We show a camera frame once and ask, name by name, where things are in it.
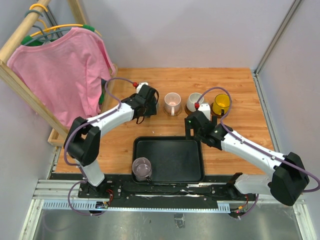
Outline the brown wooden coaster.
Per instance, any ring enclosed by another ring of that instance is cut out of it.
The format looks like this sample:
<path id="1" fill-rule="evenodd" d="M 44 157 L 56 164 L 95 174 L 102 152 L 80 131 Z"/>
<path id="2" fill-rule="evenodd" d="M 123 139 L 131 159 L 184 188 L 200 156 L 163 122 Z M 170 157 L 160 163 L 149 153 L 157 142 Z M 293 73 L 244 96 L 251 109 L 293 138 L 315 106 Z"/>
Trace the brown wooden coaster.
<path id="1" fill-rule="evenodd" d="M 195 111 L 189 110 L 188 107 L 187 107 L 187 105 L 185 105 L 184 111 L 185 111 L 185 113 L 187 114 L 187 116 L 196 116 L 196 115 L 198 115 L 198 114 L 200 113 L 199 110 L 195 110 Z"/>
<path id="2" fill-rule="evenodd" d="M 212 103 L 210 106 L 211 114 L 217 116 L 218 118 L 224 117 L 227 114 L 228 110 L 229 110 L 229 105 L 220 106 L 216 103 Z"/>

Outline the cream ceramic mug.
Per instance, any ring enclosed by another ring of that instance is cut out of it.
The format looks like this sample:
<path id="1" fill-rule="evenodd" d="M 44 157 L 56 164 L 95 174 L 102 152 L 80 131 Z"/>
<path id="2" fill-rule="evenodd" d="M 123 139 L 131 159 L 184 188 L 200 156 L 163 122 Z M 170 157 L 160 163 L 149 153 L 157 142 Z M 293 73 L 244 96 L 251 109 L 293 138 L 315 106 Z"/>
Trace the cream ceramic mug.
<path id="1" fill-rule="evenodd" d="M 187 107 L 188 107 L 188 109 L 190 110 L 190 111 L 195 111 L 196 110 L 196 108 L 195 108 L 195 103 L 199 103 L 199 104 L 202 104 L 203 102 L 204 102 L 204 98 L 202 97 L 201 99 L 200 99 L 200 97 L 201 97 L 201 93 L 198 93 L 198 92 L 194 92 L 194 93 L 191 93 L 190 95 L 189 95 L 189 97 L 188 97 L 188 99 L 187 99 L 187 102 L 186 102 L 186 105 L 187 105 Z"/>

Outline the woven rattan coaster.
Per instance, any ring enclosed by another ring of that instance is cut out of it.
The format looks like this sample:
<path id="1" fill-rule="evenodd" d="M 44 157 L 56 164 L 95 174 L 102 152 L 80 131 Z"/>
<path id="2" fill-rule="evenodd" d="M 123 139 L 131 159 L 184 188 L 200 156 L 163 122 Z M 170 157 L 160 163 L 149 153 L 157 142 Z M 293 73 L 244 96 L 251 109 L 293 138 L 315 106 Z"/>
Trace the woven rattan coaster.
<path id="1" fill-rule="evenodd" d="M 164 112 L 170 117 L 176 117 L 182 112 L 182 107 L 165 106 Z"/>

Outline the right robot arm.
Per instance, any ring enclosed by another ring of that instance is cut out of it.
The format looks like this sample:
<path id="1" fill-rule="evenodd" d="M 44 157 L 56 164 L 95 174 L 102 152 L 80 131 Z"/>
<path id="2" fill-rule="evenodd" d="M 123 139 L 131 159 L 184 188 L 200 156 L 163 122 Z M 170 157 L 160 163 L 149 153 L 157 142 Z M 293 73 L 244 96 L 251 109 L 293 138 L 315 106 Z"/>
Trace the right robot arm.
<path id="1" fill-rule="evenodd" d="M 226 188 L 227 196 L 232 200 L 238 200 L 244 194 L 262 194 L 293 206 L 310 182 L 300 156 L 294 152 L 285 155 L 267 149 L 222 122 L 207 118 L 199 110 L 188 115 L 184 122 L 187 134 L 193 130 L 193 136 L 208 147 L 232 153 L 265 173 L 258 177 L 240 174 Z"/>

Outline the purple glass mug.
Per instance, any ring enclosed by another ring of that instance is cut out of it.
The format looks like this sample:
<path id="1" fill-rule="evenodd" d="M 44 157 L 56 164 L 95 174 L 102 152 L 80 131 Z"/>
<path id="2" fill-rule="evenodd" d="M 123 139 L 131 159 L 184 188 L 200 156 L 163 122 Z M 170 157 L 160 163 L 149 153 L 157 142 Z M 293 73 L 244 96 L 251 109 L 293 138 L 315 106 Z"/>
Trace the purple glass mug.
<path id="1" fill-rule="evenodd" d="M 139 157 L 132 163 L 132 173 L 138 182 L 150 182 L 152 176 L 152 164 L 145 157 Z"/>

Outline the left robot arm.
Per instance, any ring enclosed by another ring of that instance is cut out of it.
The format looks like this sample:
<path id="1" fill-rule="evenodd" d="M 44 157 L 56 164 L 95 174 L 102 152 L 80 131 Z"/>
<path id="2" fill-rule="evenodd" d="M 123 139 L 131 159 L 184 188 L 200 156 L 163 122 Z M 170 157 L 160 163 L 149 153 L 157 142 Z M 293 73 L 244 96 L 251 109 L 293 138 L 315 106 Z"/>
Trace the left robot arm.
<path id="1" fill-rule="evenodd" d="M 157 114 L 159 92 L 148 84 L 133 85 L 137 92 L 118 99 L 112 109 L 86 119 L 75 118 L 63 145 L 65 163 L 79 168 L 80 184 L 88 187 L 96 198 L 112 194 L 104 183 L 105 175 L 98 163 L 101 137 L 124 123 L 136 120 L 139 125 L 145 118 Z"/>

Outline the pink ceramic mug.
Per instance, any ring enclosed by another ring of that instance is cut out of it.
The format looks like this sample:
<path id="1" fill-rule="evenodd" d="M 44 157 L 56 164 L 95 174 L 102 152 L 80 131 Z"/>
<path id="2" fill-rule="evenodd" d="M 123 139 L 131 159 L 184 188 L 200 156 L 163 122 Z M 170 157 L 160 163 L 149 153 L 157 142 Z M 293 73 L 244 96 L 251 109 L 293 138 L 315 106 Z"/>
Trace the pink ceramic mug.
<path id="1" fill-rule="evenodd" d="M 182 107 L 182 99 L 178 93 L 170 92 L 164 97 L 164 107 Z"/>

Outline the yellow glass mug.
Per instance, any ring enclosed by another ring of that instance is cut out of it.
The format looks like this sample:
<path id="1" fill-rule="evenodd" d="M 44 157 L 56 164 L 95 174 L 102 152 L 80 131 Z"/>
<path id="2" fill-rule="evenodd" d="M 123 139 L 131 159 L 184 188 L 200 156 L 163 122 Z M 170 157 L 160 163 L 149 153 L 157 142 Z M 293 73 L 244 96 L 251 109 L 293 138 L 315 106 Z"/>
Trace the yellow glass mug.
<path id="1" fill-rule="evenodd" d="M 230 108 L 230 105 L 231 105 L 231 100 L 229 98 L 229 96 L 227 94 L 218 94 L 215 99 L 214 99 L 214 102 L 213 103 L 216 103 L 220 106 L 229 106 Z"/>

